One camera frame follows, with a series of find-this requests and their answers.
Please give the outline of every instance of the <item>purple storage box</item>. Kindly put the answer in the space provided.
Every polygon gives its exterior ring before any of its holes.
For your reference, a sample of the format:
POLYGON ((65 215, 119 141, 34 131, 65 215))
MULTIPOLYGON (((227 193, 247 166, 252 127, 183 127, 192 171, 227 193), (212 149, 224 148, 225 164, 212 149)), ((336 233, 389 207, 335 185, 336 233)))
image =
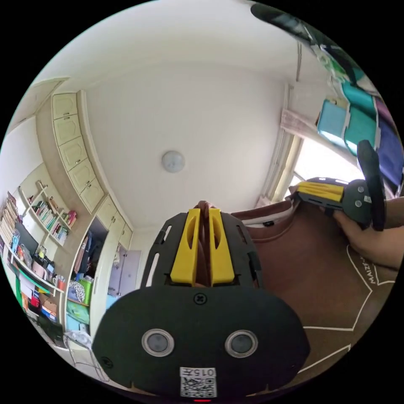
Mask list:
POLYGON ((379 155, 380 171, 394 185, 400 186, 403 181, 404 152, 400 139, 391 126, 379 117, 380 147, 379 155))
POLYGON ((391 127, 395 127, 393 118, 390 114, 390 111, 386 107, 386 104, 380 99, 376 97, 376 109, 379 113, 379 117, 383 118, 391 127))

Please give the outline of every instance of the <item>green bag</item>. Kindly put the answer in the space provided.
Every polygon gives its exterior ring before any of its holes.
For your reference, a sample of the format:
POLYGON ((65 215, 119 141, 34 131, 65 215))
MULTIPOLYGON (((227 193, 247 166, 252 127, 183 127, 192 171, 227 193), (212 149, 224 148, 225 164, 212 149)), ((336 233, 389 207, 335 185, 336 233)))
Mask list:
POLYGON ((66 309, 69 315, 75 320, 83 324, 90 324, 90 311, 88 307, 68 300, 66 309))

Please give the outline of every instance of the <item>brown shirt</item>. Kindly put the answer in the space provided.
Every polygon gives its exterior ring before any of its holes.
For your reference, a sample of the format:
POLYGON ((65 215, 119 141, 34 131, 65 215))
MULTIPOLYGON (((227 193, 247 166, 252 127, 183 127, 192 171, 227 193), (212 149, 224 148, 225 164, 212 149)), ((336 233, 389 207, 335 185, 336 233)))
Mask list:
MULTIPOLYGON (((209 279, 209 266, 205 268, 203 261, 209 262, 205 240, 210 206, 207 202, 198 205, 204 231, 200 234, 197 279, 204 285, 209 279)), ((303 368, 285 387, 321 374, 372 324, 397 271, 361 257, 349 246, 336 221, 315 205, 288 200, 232 215, 243 221, 276 218, 270 227, 246 227, 258 251, 264 287, 294 309, 311 346, 303 368)))

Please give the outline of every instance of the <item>ceiling light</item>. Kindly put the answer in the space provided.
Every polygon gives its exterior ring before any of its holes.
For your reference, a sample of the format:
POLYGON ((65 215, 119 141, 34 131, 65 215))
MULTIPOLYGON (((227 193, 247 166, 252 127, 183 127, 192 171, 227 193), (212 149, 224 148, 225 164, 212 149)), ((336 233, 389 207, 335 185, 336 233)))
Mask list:
POLYGON ((185 166, 185 159, 178 151, 168 151, 161 159, 163 168, 169 173, 178 173, 185 166))

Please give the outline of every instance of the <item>curtain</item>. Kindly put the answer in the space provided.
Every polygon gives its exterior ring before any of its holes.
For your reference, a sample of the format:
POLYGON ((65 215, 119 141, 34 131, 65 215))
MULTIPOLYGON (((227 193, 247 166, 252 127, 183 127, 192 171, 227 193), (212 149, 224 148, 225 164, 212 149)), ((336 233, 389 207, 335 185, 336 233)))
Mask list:
POLYGON ((280 126, 285 132, 303 139, 309 138, 316 140, 320 138, 320 135, 317 133, 317 127, 314 122, 311 122, 310 118, 290 111, 289 109, 282 109, 280 126))
POLYGON ((317 126, 310 118, 284 108, 282 109, 280 127, 285 132, 292 135, 320 143, 356 166, 356 157, 354 157, 348 150, 342 149, 320 136, 317 132, 317 126))

